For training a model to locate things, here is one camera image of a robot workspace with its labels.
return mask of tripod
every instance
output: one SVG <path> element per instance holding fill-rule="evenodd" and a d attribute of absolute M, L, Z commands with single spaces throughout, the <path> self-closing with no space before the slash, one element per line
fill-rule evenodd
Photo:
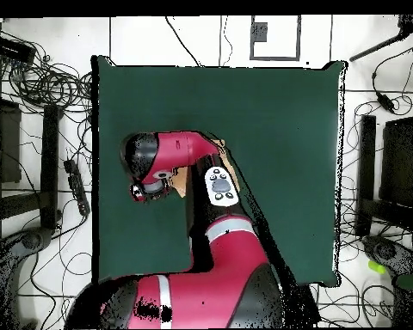
<path fill-rule="evenodd" d="M 369 48 L 361 53 L 350 58 L 350 62 L 354 62 L 357 59 L 363 58 L 368 56 L 371 53 L 374 53 L 386 46 L 392 45 L 393 43 L 399 42 L 400 40 L 405 40 L 410 34 L 413 34 L 413 15 L 400 15 L 398 20 L 398 27 L 399 33 L 390 38 L 389 40 L 385 40 L 384 42 L 379 43 L 372 48 Z"/>

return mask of black border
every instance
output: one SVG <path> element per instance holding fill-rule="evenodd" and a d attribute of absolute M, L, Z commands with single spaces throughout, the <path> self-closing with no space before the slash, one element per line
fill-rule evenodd
<path fill-rule="evenodd" d="M 299 62 L 301 52 L 301 15 L 297 16 L 297 43 L 295 45 L 295 57 L 255 57 L 254 56 L 254 26 L 256 24 L 256 16 L 251 16 L 250 30 L 250 61 L 296 61 Z"/>
<path fill-rule="evenodd" d="M 100 188 L 100 139 L 99 139 L 99 84 L 100 69 L 98 57 L 90 58 L 92 68 L 92 83 L 90 90 L 90 102 L 92 103 L 91 130 L 92 130 L 92 170 L 97 176 L 92 181 L 92 284 L 98 284 L 100 275 L 100 210 L 99 210 L 99 188 Z"/>

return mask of black stand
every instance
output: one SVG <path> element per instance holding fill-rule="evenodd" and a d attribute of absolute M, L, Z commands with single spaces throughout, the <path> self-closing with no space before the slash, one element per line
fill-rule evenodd
<path fill-rule="evenodd" d="M 370 234 L 372 218 L 389 222 L 413 231 L 413 208 L 373 199 L 376 117 L 364 116 L 361 120 L 358 160 L 358 193 L 354 234 Z"/>
<path fill-rule="evenodd" d="M 0 241 L 0 329 L 34 328 L 33 323 L 23 326 L 18 315 L 18 278 L 25 259 L 49 245 L 60 219 L 57 209 L 60 119 L 59 107 L 44 107 L 40 192 L 0 199 L 0 220 L 40 209 L 39 228 Z"/>
<path fill-rule="evenodd" d="M 398 35 L 395 37 L 390 38 L 389 40 L 385 40 L 382 43 L 379 43 L 372 48 L 369 48 L 361 53 L 350 58 L 350 62 L 354 62 L 357 59 L 363 58 L 371 53 L 374 53 L 386 46 L 392 45 L 393 43 L 399 42 L 400 40 L 404 40 L 410 34 L 413 34 L 413 15 L 400 15 L 398 21 L 398 27 L 400 28 Z"/>

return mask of cable on floor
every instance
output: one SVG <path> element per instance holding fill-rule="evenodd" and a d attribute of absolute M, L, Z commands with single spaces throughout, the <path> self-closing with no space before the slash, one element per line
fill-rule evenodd
<path fill-rule="evenodd" d="M 222 64 L 222 67 L 225 66 L 228 62 L 230 62 L 230 59 L 231 59 L 231 56 L 232 56 L 232 44 L 231 44 L 230 40 L 228 40 L 228 37 L 226 36 L 226 25 L 228 24 L 228 18 L 229 18 L 229 15 L 226 16 L 226 20 L 225 20 L 224 37 L 225 37 L 225 40 L 230 45 L 231 51 L 230 51 L 230 55 L 228 56 L 228 59 Z"/>
<path fill-rule="evenodd" d="M 376 77 L 376 71 L 377 71 L 377 69 L 378 69 L 384 62 L 386 62 L 387 60 L 392 59 L 392 58 L 395 58 L 395 57 L 398 57 L 399 55 L 404 54 L 405 52 L 408 52 L 409 50 L 406 50 L 406 51 L 404 51 L 404 52 L 401 52 L 401 53 L 399 53 L 398 55 L 393 56 L 393 57 L 390 57 L 390 58 L 384 60 L 383 62 L 381 62 L 380 64 L 378 64 L 378 66 L 377 66 L 376 69 L 375 69 L 375 72 L 373 73 L 373 88 L 374 88 L 375 92 L 378 93 L 378 91 L 376 90 L 375 85 L 374 85 L 374 79 L 375 79 L 375 77 Z M 398 96 L 398 97 L 395 97 L 395 98 L 390 99 L 390 100 L 391 100 L 391 103 L 392 103 L 392 105 L 393 105 L 393 107 L 394 107 L 393 113 L 394 113 L 394 111 L 397 111 L 397 110 L 400 110 L 400 109 L 401 109 L 401 107 L 402 107 L 402 102 L 404 102 L 405 105 L 407 105 L 407 107 L 408 107 L 408 108 L 407 108 L 407 111 L 404 112 L 404 113 L 394 113 L 394 114 L 396 114 L 396 115 L 398 115 L 398 116 L 403 116 L 403 115 L 406 115 L 406 114 L 410 113 L 411 110 L 412 110 L 412 108 L 413 108 L 413 101 L 411 100 L 411 98 L 410 98 L 409 96 L 407 96 L 407 95 L 404 94 L 404 91 L 405 91 L 405 89 L 406 89 L 406 87 L 407 87 L 407 84 L 408 84 L 408 82 L 409 82 L 409 80 L 410 80 L 410 75 L 411 75 L 411 70 L 412 70 L 412 68 L 413 68 L 413 62 L 411 63 L 410 70 L 409 70 L 409 74 L 408 74 L 408 76 L 407 76 L 407 80 L 406 80 L 406 82 L 405 82 L 405 85 L 404 85 L 403 91 L 401 92 L 401 95 Z M 348 145 L 349 150 L 346 150 L 345 152 L 343 152 L 343 157 L 345 157 L 346 155 L 350 155 L 351 153 L 353 153 L 353 152 L 355 152 L 355 151 L 356 151 L 356 152 L 359 152 L 358 146 L 359 146 L 359 142 L 360 142 L 360 132 L 359 132 L 358 126 L 359 126 L 361 120 L 357 120 L 357 118 L 360 118 L 360 117 L 362 117 L 362 116 L 365 116 L 365 115 L 369 115 L 369 114 L 371 114 L 371 113 L 374 113 L 376 110 L 378 110 L 378 109 L 380 109 L 380 108 L 382 108 L 382 105 L 380 105 L 379 102 L 377 102 L 377 101 L 363 102 L 363 103 L 361 103 L 360 105 L 358 105 L 358 106 L 355 108 L 355 110 L 354 110 L 354 123 L 353 123 L 353 125 L 350 127 L 350 129 L 348 130 L 348 133 L 347 133 L 346 138 L 345 138 L 345 144 Z M 353 160 L 352 162 L 350 162 L 350 163 L 348 163 L 347 165 L 344 165 L 344 166 L 342 167 L 343 175 L 342 175 L 341 188 L 342 188 L 342 190 L 343 190 L 344 192 L 351 193 L 351 194 L 352 194 L 352 198 L 342 199 L 342 201 L 344 201 L 344 202 L 342 202 L 342 208 L 344 209 L 344 211 L 342 212 L 342 222 L 341 222 L 341 230 L 342 230 L 342 231 L 341 231 L 341 233 L 342 233 L 341 238 L 342 238 L 342 239 L 341 239 L 341 243 L 340 243 L 340 250 L 341 250 L 341 249 L 344 249 L 344 248 L 347 248 L 347 247 L 352 247 L 352 248 L 354 248 L 354 249 L 356 250 L 356 256 L 354 256 L 353 258 L 348 259 L 348 260 L 342 260 L 342 261 L 339 262 L 340 264 L 343 264 L 343 263 L 346 263 L 346 262 L 355 260 L 355 259 L 360 255 L 360 253 L 364 253 L 364 250 L 360 248 L 361 238 L 359 238 L 359 237 L 357 237 L 357 236 L 354 235 L 354 228 L 355 228 L 355 226 L 354 226 L 353 224 L 355 223 L 355 218 L 358 216 L 358 213 L 355 211 L 353 205 L 354 205 L 355 202 L 357 201 L 357 198 L 356 198 L 356 196 L 355 196 L 355 192 L 357 191 L 357 188 L 355 187 L 355 181 L 354 181 L 354 179 L 352 179 L 351 177 L 349 177 L 349 176 L 347 176 L 347 175 L 344 174 L 344 172 L 345 172 L 345 170 L 346 170 L 347 168 L 351 168 L 351 167 L 354 166 L 358 161 L 359 161 L 359 158 L 356 158 L 356 159 Z M 378 235 L 379 235 L 379 236 L 383 236 L 383 237 L 385 237 L 385 238 L 387 238 L 387 239 L 392 238 L 392 237 L 397 237 L 398 239 L 397 239 L 397 240 L 394 240 L 394 241 L 400 241 L 400 240 L 402 240 L 402 239 L 404 238 L 405 235 L 410 235 L 410 234 L 411 234 L 411 232 L 406 232 L 405 229 L 404 229 L 404 230 L 402 231 L 402 233 L 400 233 L 400 234 L 399 234 L 399 233 L 398 233 L 398 234 L 386 234 L 386 232 L 388 231 L 388 229 L 391 227 L 391 224 L 389 224 L 388 222 L 380 221 L 380 220 L 378 220 L 378 219 L 373 219 L 373 218 L 370 218 L 370 217 L 367 217 L 367 219 L 368 219 L 368 221 L 369 221 L 370 223 L 378 223 L 378 224 L 383 225 L 384 227 L 383 227 L 382 230 L 378 233 Z M 328 298 L 330 299 L 330 301 L 331 301 L 331 304 L 323 306 L 322 308 L 320 308 L 320 310 L 325 309 L 325 308 L 327 308 L 327 307 L 329 307 L 329 306 L 336 306 L 336 307 L 338 307 L 339 309 L 341 309 L 341 310 L 343 310 L 343 311 L 346 312 L 346 310 L 344 310 L 344 309 L 341 307 L 341 305 L 339 304 L 339 301 L 341 301 L 342 299 L 347 298 L 347 297 L 354 297 L 354 298 L 356 299 L 356 301 L 357 301 L 357 305 L 356 305 L 356 306 L 358 307 L 358 310 L 360 310 L 360 307 L 362 308 L 363 315 L 365 316 L 365 319 L 366 319 L 366 321 L 367 321 L 367 324 L 368 324 L 370 327 L 372 327 L 373 325 L 372 325 L 372 323 L 370 322 L 370 319 L 369 319 L 369 317 L 368 317 L 369 315 L 381 314 L 381 315 L 383 315 L 384 317 L 386 317 L 386 318 L 388 318 L 389 320 L 391 320 L 391 318 L 392 318 L 392 312 L 391 312 L 391 306 L 390 306 L 390 305 L 388 305 L 385 301 L 381 301 L 381 302 L 379 303 L 379 308 L 380 308 L 380 309 L 377 309 L 374 305 L 372 305 L 371 303 L 367 302 L 367 301 L 365 300 L 365 298 L 364 298 L 366 292 L 368 292 L 368 291 L 369 291 L 370 289 L 372 289 L 372 288 L 380 288 L 381 290 L 387 290 L 387 291 L 389 291 L 389 292 L 392 293 L 392 291 L 391 291 L 389 288 L 387 288 L 387 287 L 385 287 L 385 286 L 383 286 L 383 285 L 370 285 L 370 286 L 366 287 L 366 288 L 362 291 L 362 293 L 361 293 L 361 295 L 360 295 L 360 292 L 359 292 L 358 288 L 354 285 L 354 283 L 352 282 L 352 280 L 349 279 L 348 277 L 346 277 L 343 273 L 340 272 L 340 274 L 341 274 L 342 276 L 344 276 L 344 278 L 347 279 L 347 280 L 354 286 L 354 289 L 355 289 L 355 291 L 356 291 L 356 295 L 343 296 L 343 297 L 341 297 L 341 298 L 333 301 L 333 300 L 330 298 L 330 296 L 328 295 L 327 289 L 324 288 L 325 291 L 326 291 L 327 297 L 328 297 Z M 330 327 L 331 325 L 334 325 L 334 326 L 336 326 L 336 327 L 344 327 L 343 325 L 341 325 L 341 323 L 345 323 L 345 324 L 349 324 L 349 325 L 352 325 L 352 324 L 359 325 L 358 322 L 357 322 L 357 321 L 358 321 L 357 319 L 360 318 L 360 314 L 358 315 L 358 318 L 353 318 L 349 313 L 347 313 L 347 314 L 348 314 L 348 316 L 350 316 L 350 318 L 352 319 L 351 321 L 339 321 L 339 320 L 330 321 L 330 320 L 327 319 L 327 318 L 323 318 L 323 322 L 329 323 L 329 327 Z"/>
<path fill-rule="evenodd" d="M 406 49 L 405 51 L 402 51 L 402 52 L 394 55 L 394 56 L 391 56 L 391 57 L 389 57 L 389 58 L 384 59 L 382 62 L 380 62 L 380 63 L 376 66 L 376 68 L 375 68 L 375 70 L 374 70 L 374 72 L 373 72 L 373 74 L 372 74 L 372 86 L 373 86 L 373 90 L 375 91 L 375 94 L 376 94 L 376 96 L 377 96 L 377 98 L 378 98 L 378 103 L 379 103 L 385 110 L 387 110 L 388 112 L 393 113 L 393 114 L 395 114 L 395 115 L 405 115 L 406 113 L 403 113 L 403 114 L 401 114 L 401 113 L 395 113 L 395 111 L 397 111 L 397 110 L 399 109 L 399 106 L 398 106 L 398 107 L 395 107 L 394 100 L 391 100 L 387 95 L 383 95 L 382 93 L 380 93 L 380 92 L 376 89 L 375 79 L 376 79 L 376 76 L 377 76 L 378 68 L 379 68 L 382 64 L 384 64 L 385 62 L 390 61 L 391 59 L 397 58 L 397 57 L 399 57 L 399 56 L 401 56 L 401 55 L 403 55 L 403 54 L 405 54 L 405 53 L 407 53 L 407 52 L 413 52 L 413 46 L 410 47 L 410 48 L 408 48 L 408 49 Z M 403 99 L 404 101 L 406 101 L 406 102 L 407 102 L 407 99 L 408 99 L 410 103 L 411 103 L 411 98 L 410 98 L 409 96 L 404 95 L 404 91 L 405 91 L 405 88 L 407 87 L 407 84 L 409 83 L 410 75 L 411 75 L 411 70 L 412 70 L 412 69 L 413 69 L 413 62 L 411 63 L 411 66 L 410 66 L 410 69 L 409 69 L 409 75 L 407 76 L 407 81 L 405 82 L 403 91 L 401 92 L 401 97 L 402 97 L 402 99 Z"/>
<path fill-rule="evenodd" d="M 165 21 L 167 22 L 167 24 L 170 26 L 171 30 L 173 31 L 173 33 L 175 34 L 175 36 L 177 37 L 177 40 L 179 40 L 179 43 L 181 43 L 181 46 L 183 47 L 183 49 L 185 49 L 185 51 L 187 51 L 187 53 L 190 55 L 190 57 L 195 61 L 196 66 L 201 67 L 202 65 L 200 64 L 200 62 L 198 62 L 198 60 L 196 58 L 194 58 L 193 53 L 191 53 L 188 48 L 183 44 L 181 38 L 179 37 L 179 34 L 177 33 L 177 31 L 175 30 L 175 28 L 173 27 L 173 25 L 170 23 L 169 17 L 165 16 Z"/>
<path fill-rule="evenodd" d="M 2 32 L 2 34 L 8 35 L 10 38 L 13 38 L 14 40 L 17 40 L 21 43 L 25 43 L 27 45 L 30 45 L 35 49 L 35 61 L 34 64 L 31 66 L 27 66 L 26 64 L 19 64 L 15 61 L 9 60 L 7 58 L 0 57 L 0 95 L 7 95 L 13 102 L 15 102 L 14 98 L 19 98 L 21 101 L 17 102 L 20 106 L 25 107 L 27 111 L 21 110 L 22 113 L 28 113 L 28 114 L 39 114 L 41 116 L 44 116 L 44 113 L 42 111 L 36 110 L 36 108 L 43 108 L 47 104 L 56 104 L 59 105 L 63 111 L 64 111 L 64 116 L 77 124 L 77 137 L 78 140 L 80 141 L 80 144 L 78 147 L 76 147 L 74 144 L 72 144 L 68 138 L 66 138 L 61 131 L 59 132 L 59 135 L 74 149 L 71 152 L 71 159 L 77 158 L 77 163 L 79 163 L 79 157 L 83 157 L 85 159 L 86 165 L 88 166 L 90 175 L 91 175 L 91 149 L 89 146 L 84 142 L 85 135 L 88 131 L 91 130 L 91 106 L 90 106 L 90 85 L 91 85 L 91 72 L 87 73 L 86 75 L 80 77 L 77 70 L 75 70 L 73 67 L 70 67 L 69 65 L 66 64 L 48 64 L 50 61 L 50 56 L 46 54 L 45 49 L 39 45 L 38 43 L 35 42 L 29 42 L 22 40 L 18 37 L 15 37 L 12 34 Z M 7 75 L 8 82 L 11 86 L 11 88 L 14 91 L 14 94 L 10 93 L 4 93 L 2 91 L 2 83 L 4 82 L 4 78 Z M 73 107 L 81 107 L 83 110 L 76 110 L 73 109 Z M 85 118 L 81 121 L 76 121 L 74 120 L 68 113 L 85 113 Z M 29 133 L 27 133 L 23 128 L 20 127 L 29 137 L 31 138 L 38 138 L 41 139 L 41 137 L 38 136 L 32 136 Z M 40 153 L 35 145 L 34 142 L 27 142 L 21 145 L 26 145 L 26 144 L 32 144 L 35 152 L 39 155 Z M 12 156 L 8 155 L 5 151 L 1 150 L 3 154 L 6 154 L 9 156 L 11 159 L 14 159 L 17 161 L 15 158 Z M 38 197 L 38 202 L 40 206 L 40 198 L 38 193 L 36 192 L 34 188 L 34 184 L 30 180 L 28 173 L 26 169 L 22 166 L 20 162 L 18 162 L 19 165 L 22 167 L 29 185 L 32 188 L 32 191 L 35 193 L 35 195 Z M 63 208 L 63 214 L 62 214 L 62 222 L 64 219 L 64 212 L 65 212 L 65 207 L 69 202 L 75 201 L 75 199 L 68 201 L 64 208 Z M 34 217 L 30 219 L 28 222 L 26 222 L 23 225 L 24 229 L 28 223 L 36 219 L 37 217 Z M 39 273 L 48 263 L 50 263 L 57 255 L 60 255 L 60 260 L 63 266 L 65 265 L 62 257 L 61 257 L 61 250 L 64 249 L 65 246 L 68 245 L 69 241 L 71 238 L 75 235 L 77 229 L 82 226 L 85 222 L 87 221 L 87 218 L 83 218 L 81 223 L 79 223 L 76 227 L 68 229 L 66 231 L 62 231 L 62 228 L 60 228 L 59 234 L 55 235 L 52 237 L 52 240 L 59 239 L 59 252 L 55 254 L 43 267 L 39 268 L 38 271 L 35 271 L 39 262 L 39 255 L 35 255 L 35 264 L 33 266 L 33 269 L 31 271 L 29 279 L 24 282 L 23 284 L 20 285 L 19 289 L 25 285 L 27 282 L 31 282 L 34 288 L 41 292 L 44 297 L 50 298 L 53 301 L 53 306 L 52 309 L 49 312 L 49 315 L 45 318 L 41 325 L 41 329 L 44 329 L 48 319 L 51 317 L 52 313 L 54 312 L 57 303 L 55 298 L 62 298 L 63 299 L 63 304 L 61 306 L 61 316 L 59 319 L 53 323 L 49 328 L 52 328 L 61 318 L 64 319 L 65 317 L 65 311 L 67 308 L 65 308 L 65 302 L 68 303 L 70 300 L 69 296 L 64 295 L 64 278 L 65 274 L 63 275 L 63 281 L 62 281 L 62 296 L 53 296 L 42 290 L 35 282 L 34 282 L 34 276 Z M 72 235 L 69 237 L 68 241 L 61 247 L 61 236 L 65 235 L 69 232 L 73 231 Z M 17 232 L 13 235 L 9 235 L 7 239 L 10 237 L 15 237 L 17 235 L 20 235 L 20 232 Z M 87 254 L 84 252 L 81 252 L 79 254 L 76 254 L 74 257 L 72 257 L 71 260 L 65 265 L 65 267 L 68 267 L 68 265 L 79 255 L 82 254 Z M 67 269 L 72 274 L 75 275 L 80 275 L 79 273 L 72 272 Z"/>

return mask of floor tile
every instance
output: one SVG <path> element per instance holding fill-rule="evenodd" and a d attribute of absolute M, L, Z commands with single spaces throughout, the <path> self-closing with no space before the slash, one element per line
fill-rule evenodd
<path fill-rule="evenodd" d="M 332 34 L 332 60 L 348 61 L 351 57 L 367 48 L 388 40 L 398 34 L 397 15 L 334 15 Z M 386 58 L 413 46 L 413 34 L 406 40 L 376 51 L 364 58 L 349 62 L 346 75 L 348 89 L 373 90 L 372 74 L 376 66 Z M 379 67 L 375 79 L 378 90 L 403 90 L 413 52 L 385 62 Z M 413 91 L 413 69 L 406 87 Z"/>

